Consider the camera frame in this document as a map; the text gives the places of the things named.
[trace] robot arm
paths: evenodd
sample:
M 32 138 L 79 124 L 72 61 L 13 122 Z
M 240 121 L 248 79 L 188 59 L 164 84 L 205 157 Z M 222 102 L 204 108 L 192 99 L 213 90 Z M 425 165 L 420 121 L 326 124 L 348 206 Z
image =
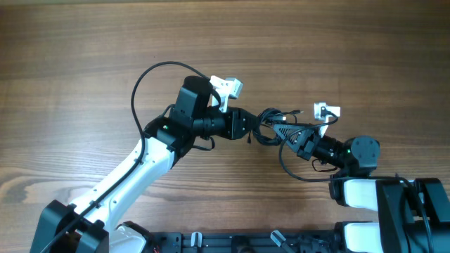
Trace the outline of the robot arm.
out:
M 241 108 L 228 107 L 227 99 L 237 98 L 242 86 L 237 79 L 185 78 L 169 117 L 161 115 L 143 130 L 145 150 L 142 159 L 139 160 L 142 151 L 139 141 L 131 154 L 90 191 L 68 206 L 56 200 L 50 203 L 41 213 L 30 252 L 41 252 L 50 241 L 56 242 L 50 247 L 50 253 L 231 252 L 236 245 L 257 247 L 260 252 L 431 252 L 430 240 L 436 252 L 447 252 L 450 203 L 439 180 L 416 179 L 412 186 L 405 180 L 402 183 L 399 179 L 372 177 L 371 172 L 378 165 L 379 142 L 369 136 L 360 136 L 341 143 L 325 135 L 328 125 L 333 123 L 329 122 L 330 115 L 340 116 L 339 107 L 315 104 L 315 118 L 324 121 L 320 126 L 297 124 L 295 114 L 300 113 L 299 110 L 281 112 L 270 108 L 270 112 L 256 117 Z M 208 107 L 211 95 L 214 98 L 212 106 Z M 296 123 L 288 124 L 283 116 L 286 114 L 294 116 Z M 264 121 L 264 115 L 271 118 Z M 276 137 L 262 136 L 258 129 L 261 124 L 272 127 Z M 285 143 L 304 160 L 316 157 L 323 164 L 339 168 L 340 171 L 329 179 L 319 180 L 330 181 L 331 198 L 339 205 L 378 211 L 379 223 L 339 222 L 333 231 L 284 235 L 274 231 L 271 235 L 245 236 L 202 235 L 199 232 L 156 235 L 131 222 L 117 226 L 137 197 L 195 147 L 196 137 L 207 140 L 211 136 L 220 136 L 234 140 L 250 131 L 255 137 L 263 138 L 263 141 L 258 139 L 260 143 Z M 112 188 L 135 164 L 137 167 L 130 175 Z M 415 199 L 416 192 L 421 196 L 420 205 Z M 97 202 L 99 196 L 106 193 L 106 197 Z M 93 209 L 81 215 L 94 204 Z M 417 220 L 421 206 L 428 214 L 423 219 L 430 220 L 432 236 L 425 232 L 427 224 Z M 72 222 L 76 222 L 76 226 L 56 240 L 55 236 L 62 234 L 61 231 Z
M 224 90 L 216 86 L 216 90 L 220 90 L 217 92 L 220 97 L 215 98 L 216 101 L 224 101 L 229 95 L 233 98 L 239 96 L 242 83 L 237 79 L 227 82 L 230 86 L 233 84 L 233 88 Z M 230 108 L 226 101 L 220 107 L 214 104 L 208 107 L 210 96 L 214 95 L 213 88 L 206 78 L 185 78 L 169 117 L 157 117 L 143 130 L 145 150 L 137 167 L 85 214 L 75 229 L 68 231 L 67 236 L 51 248 L 51 252 L 142 252 L 150 239 L 142 232 L 139 233 L 141 228 L 132 228 L 126 224 L 117 227 L 118 221 L 137 197 L 195 147 L 196 137 L 209 139 L 217 135 L 231 140 L 239 139 L 259 124 L 256 116 L 240 108 Z M 56 233 L 110 190 L 139 159 L 141 147 L 139 141 L 116 169 L 68 206 L 56 200 L 47 206 L 41 214 L 31 252 L 41 252 Z

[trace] wooden table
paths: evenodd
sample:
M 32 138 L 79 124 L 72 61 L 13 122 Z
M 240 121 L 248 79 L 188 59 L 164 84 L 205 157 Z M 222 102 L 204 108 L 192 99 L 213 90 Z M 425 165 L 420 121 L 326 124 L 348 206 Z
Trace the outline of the wooden table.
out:
M 450 193 L 450 19 L 444 2 L 188 2 L 0 9 L 0 252 L 26 252 L 41 210 L 98 183 L 136 145 L 129 98 L 164 60 L 245 85 L 230 104 L 258 114 L 342 108 L 328 134 L 381 142 L 376 175 L 438 177 Z M 173 103 L 180 67 L 146 77 L 142 124 Z M 332 228 L 376 220 L 338 206 L 326 183 L 280 167 L 278 149 L 217 138 L 192 150 L 124 215 L 150 231 Z M 311 163 L 285 152 L 295 173 Z

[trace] black mount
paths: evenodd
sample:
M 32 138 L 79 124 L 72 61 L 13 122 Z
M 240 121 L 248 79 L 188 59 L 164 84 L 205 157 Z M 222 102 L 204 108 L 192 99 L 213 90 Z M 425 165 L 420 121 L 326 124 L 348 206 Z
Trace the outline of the black mount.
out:
M 381 243 L 385 253 L 428 252 L 423 220 L 417 217 L 412 192 L 398 181 L 376 181 Z M 450 202 L 438 179 L 416 179 L 416 190 L 430 219 L 435 252 L 448 252 L 450 242 Z
M 158 117 L 143 130 L 146 138 L 155 137 L 175 152 L 174 164 L 193 147 L 196 137 L 236 140 L 259 124 L 258 118 L 244 109 L 228 107 L 221 112 L 208 106 L 211 95 L 214 90 L 208 79 L 186 77 L 169 117 Z

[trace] white connector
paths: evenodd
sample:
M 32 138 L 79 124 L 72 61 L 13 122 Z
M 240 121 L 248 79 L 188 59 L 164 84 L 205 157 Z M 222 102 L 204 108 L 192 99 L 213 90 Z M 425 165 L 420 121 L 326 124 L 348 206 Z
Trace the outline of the white connector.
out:
M 325 123 L 328 123 L 328 118 L 332 117 L 332 115 L 324 115 L 322 111 L 329 111 L 334 113 L 336 116 L 340 117 L 340 107 L 339 106 L 328 106 L 325 102 L 314 103 L 314 118 L 316 120 L 321 120 Z M 322 126 L 319 129 L 319 134 L 323 137 L 326 132 L 328 126 Z
M 220 106 L 219 110 L 221 112 L 226 112 L 228 107 L 228 98 L 237 99 L 239 97 L 240 91 L 242 90 L 243 83 L 236 78 L 229 77 L 225 80 L 218 78 L 216 76 L 211 76 L 210 83 L 216 89 L 220 96 Z M 212 106 L 219 104 L 216 98 L 212 98 Z

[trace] white bracket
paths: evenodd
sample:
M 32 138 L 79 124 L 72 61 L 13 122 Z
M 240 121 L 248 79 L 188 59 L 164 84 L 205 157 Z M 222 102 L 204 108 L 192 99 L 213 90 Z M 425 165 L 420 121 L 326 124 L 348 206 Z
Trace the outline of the white bracket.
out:
M 225 80 L 216 76 L 211 76 L 210 83 L 216 89 L 220 96 L 219 110 L 226 112 L 228 107 L 228 98 L 237 99 L 244 84 L 236 78 L 228 77 Z M 212 106 L 219 104 L 215 97 L 212 97 Z
M 336 116 L 340 117 L 340 107 L 339 106 L 329 106 L 329 105 L 326 105 L 325 102 L 318 102 L 318 103 L 314 103 L 314 117 L 316 118 L 316 120 L 321 120 L 324 123 L 328 123 L 328 118 L 332 117 L 331 115 L 323 116 L 321 114 L 322 110 L 327 110 L 329 112 L 334 113 Z M 322 137 L 325 134 L 327 128 L 328 128 L 328 126 L 322 126 L 319 129 L 319 134 Z

